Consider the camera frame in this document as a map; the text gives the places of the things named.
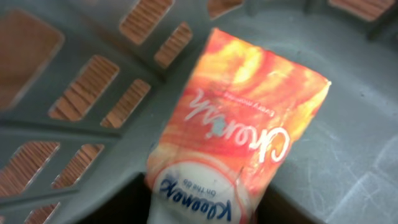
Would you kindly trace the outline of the orange snack packet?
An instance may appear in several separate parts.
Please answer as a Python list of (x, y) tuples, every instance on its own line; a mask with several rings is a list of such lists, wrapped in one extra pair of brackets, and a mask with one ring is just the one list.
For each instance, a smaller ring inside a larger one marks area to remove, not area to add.
[(148, 187), (177, 223), (249, 223), (330, 85), (213, 29), (147, 160)]

